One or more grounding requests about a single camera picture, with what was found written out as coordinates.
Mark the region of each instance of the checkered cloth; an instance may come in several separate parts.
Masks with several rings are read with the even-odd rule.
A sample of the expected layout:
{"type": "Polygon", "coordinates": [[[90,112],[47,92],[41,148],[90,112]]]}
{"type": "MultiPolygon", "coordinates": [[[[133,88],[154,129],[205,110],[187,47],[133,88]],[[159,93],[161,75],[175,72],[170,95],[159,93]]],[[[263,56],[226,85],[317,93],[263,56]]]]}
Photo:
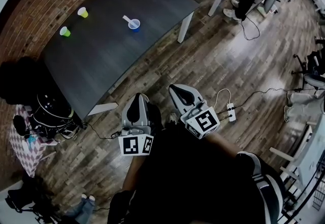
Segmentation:
{"type": "MultiPolygon", "coordinates": [[[[31,108],[28,106],[17,105],[14,113],[14,117],[20,115],[25,119],[25,124],[29,125],[29,117],[31,116],[31,108]]],[[[14,124],[11,124],[9,140],[14,149],[18,159],[20,160],[21,165],[24,167],[25,171],[30,177],[35,176],[35,170],[39,162],[43,157],[43,153],[48,145],[57,145],[58,143],[55,140],[47,140],[42,138],[39,135],[32,135],[36,141],[31,142],[29,146],[29,152],[24,151],[22,147],[22,141],[24,140],[23,136],[20,136],[14,124]]]]}

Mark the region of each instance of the person's arm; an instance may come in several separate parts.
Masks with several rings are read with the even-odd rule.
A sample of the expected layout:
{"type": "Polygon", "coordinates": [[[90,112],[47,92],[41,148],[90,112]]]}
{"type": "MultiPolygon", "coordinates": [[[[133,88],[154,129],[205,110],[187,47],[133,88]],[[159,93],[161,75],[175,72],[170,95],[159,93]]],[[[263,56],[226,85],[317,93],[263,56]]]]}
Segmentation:
{"type": "Polygon", "coordinates": [[[135,191],[139,180],[139,169],[144,163],[146,156],[133,156],[130,168],[126,174],[122,190],[135,191]]]}
{"type": "Polygon", "coordinates": [[[209,143],[214,145],[220,152],[231,158],[235,158],[236,154],[242,151],[237,145],[229,142],[217,132],[212,132],[205,137],[209,143]]]}

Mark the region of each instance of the white power strip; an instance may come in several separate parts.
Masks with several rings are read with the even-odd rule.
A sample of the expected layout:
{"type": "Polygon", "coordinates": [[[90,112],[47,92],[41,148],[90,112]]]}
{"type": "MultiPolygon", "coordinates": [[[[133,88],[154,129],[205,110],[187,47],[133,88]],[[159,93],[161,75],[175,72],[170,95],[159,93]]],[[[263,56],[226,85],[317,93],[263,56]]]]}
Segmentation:
{"type": "Polygon", "coordinates": [[[228,103],[228,115],[229,115],[229,122],[233,122],[236,120],[235,110],[234,110],[234,103],[228,103]]]}

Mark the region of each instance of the white spoon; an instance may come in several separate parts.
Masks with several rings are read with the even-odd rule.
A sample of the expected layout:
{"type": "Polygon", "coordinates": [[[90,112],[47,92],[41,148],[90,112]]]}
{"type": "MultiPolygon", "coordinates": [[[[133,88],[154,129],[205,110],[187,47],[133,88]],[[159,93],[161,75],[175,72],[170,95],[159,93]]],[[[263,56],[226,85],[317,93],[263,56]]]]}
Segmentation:
{"type": "Polygon", "coordinates": [[[130,20],[126,15],[123,15],[123,19],[127,22],[129,22],[130,24],[132,24],[134,26],[134,28],[138,27],[135,23],[132,22],[132,20],[130,20]]]}

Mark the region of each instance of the wooden floor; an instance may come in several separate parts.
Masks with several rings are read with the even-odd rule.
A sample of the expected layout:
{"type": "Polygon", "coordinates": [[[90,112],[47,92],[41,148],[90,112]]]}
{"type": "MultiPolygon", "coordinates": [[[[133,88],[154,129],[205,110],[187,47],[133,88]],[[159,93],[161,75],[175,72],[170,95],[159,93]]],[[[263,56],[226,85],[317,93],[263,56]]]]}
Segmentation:
{"type": "MultiPolygon", "coordinates": [[[[121,110],[137,92],[148,95],[165,117],[174,109],[168,94],[172,83],[197,88],[210,105],[219,90],[228,88],[235,106],[257,90],[300,86],[301,79],[290,74],[299,68],[293,54],[305,56],[315,50],[313,37],[320,34],[318,16],[310,0],[282,0],[277,4],[279,13],[266,19],[257,11],[251,12],[249,17],[261,31],[261,36],[253,41],[245,40],[241,25],[225,19],[221,9],[213,17],[207,15],[213,0],[196,1],[201,7],[194,14],[185,41],[176,41],[179,26],[168,33],[103,99],[116,101],[120,106],[89,118],[102,137],[119,130],[121,110]]],[[[230,0],[222,6],[230,7],[230,0]]],[[[249,20],[243,25],[247,37],[257,35],[249,20]]],[[[219,95],[217,112],[224,109],[228,98],[226,91],[219,95]]],[[[285,123],[285,103],[283,91],[255,94],[236,110],[236,122],[222,122],[219,133],[279,170],[284,161],[269,152],[270,146],[292,153],[306,122],[297,118],[285,123]]],[[[96,197],[99,207],[108,207],[120,190],[130,163],[130,158],[120,156],[118,140],[101,140],[89,127],[74,140],[62,142],[56,150],[56,156],[38,168],[38,174],[55,193],[54,202],[65,210],[78,202],[81,193],[86,193],[96,197]]],[[[106,223],[107,214],[107,210],[96,212],[92,223],[106,223]]]]}

